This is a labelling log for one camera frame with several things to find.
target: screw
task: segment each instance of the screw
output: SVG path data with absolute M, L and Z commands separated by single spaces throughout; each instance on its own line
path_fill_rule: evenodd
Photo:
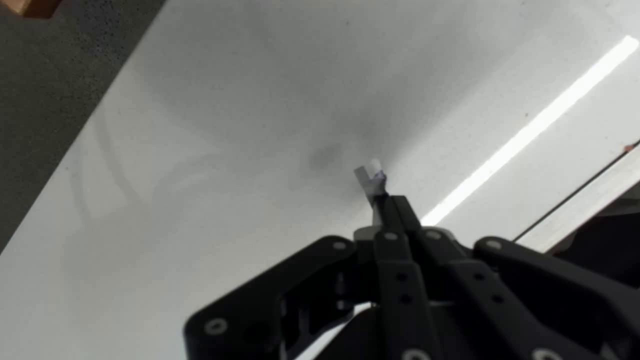
M 335 242 L 335 251 L 347 251 L 345 242 Z
M 430 356 L 418 349 L 410 349 L 402 353 L 402 360 L 430 360 Z
M 398 236 L 394 233 L 384 233 L 384 241 L 394 242 L 394 241 L 398 241 Z
M 489 248 L 494 248 L 494 251 L 502 251 L 502 244 L 499 241 L 486 241 L 484 242 Z
M 533 355 L 533 360 L 562 360 L 559 353 L 553 353 L 549 349 L 537 349 Z
M 211 336 L 221 336 L 229 328 L 229 323 L 225 319 L 212 319 L 204 325 L 204 333 Z

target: dark gray floor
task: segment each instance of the dark gray floor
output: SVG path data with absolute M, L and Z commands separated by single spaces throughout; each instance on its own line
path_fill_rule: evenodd
M 164 0 L 63 0 L 50 21 L 0 9 L 0 251 Z

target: mounting hole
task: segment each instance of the mounting hole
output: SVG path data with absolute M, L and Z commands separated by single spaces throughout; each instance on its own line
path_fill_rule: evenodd
M 400 303 L 402 303 L 402 304 L 413 304 L 414 298 L 413 298 L 410 294 L 402 294 L 402 296 L 400 296 Z
M 345 242 L 335 242 L 335 251 L 347 251 Z
M 229 323 L 225 319 L 212 319 L 204 325 L 204 333 L 208 336 L 221 336 L 229 331 Z
M 257 323 L 246 328 L 245 343 L 260 344 L 260 343 L 266 343 L 270 335 L 272 335 L 272 331 L 266 323 Z
M 384 233 L 383 239 L 384 239 L 384 241 L 390 241 L 390 242 L 398 241 L 398 236 L 396 236 L 394 233 Z
M 402 360 L 430 360 L 430 356 L 418 349 L 410 349 L 402 353 Z
M 494 251 L 502 251 L 502 244 L 499 241 L 486 241 L 484 242 L 489 248 L 494 248 Z
M 562 356 L 549 349 L 537 349 L 533 360 L 562 360 Z
M 499 294 L 494 294 L 492 300 L 494 300 L 497 304 L 502 304 L 502 303 L 505 303 L 505 298 L 499 296 Z

